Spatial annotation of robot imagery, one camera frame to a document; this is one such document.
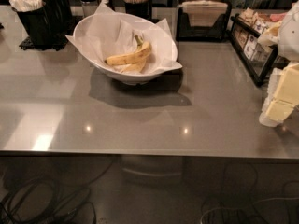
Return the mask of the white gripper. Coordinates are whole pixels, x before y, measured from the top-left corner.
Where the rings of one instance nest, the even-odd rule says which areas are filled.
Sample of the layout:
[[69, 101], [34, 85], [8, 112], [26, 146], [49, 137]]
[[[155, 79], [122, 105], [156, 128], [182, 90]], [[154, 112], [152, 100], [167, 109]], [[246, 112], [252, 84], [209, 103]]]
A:
[[[289, 61], [299, 61], [299, 2], [292, 5], [279, 27], [278, 55]], [[277, 127], [298, 105], [299, 63], [290, 63], [283, 70], [274, 68], [259, 122], [266, 127]]]

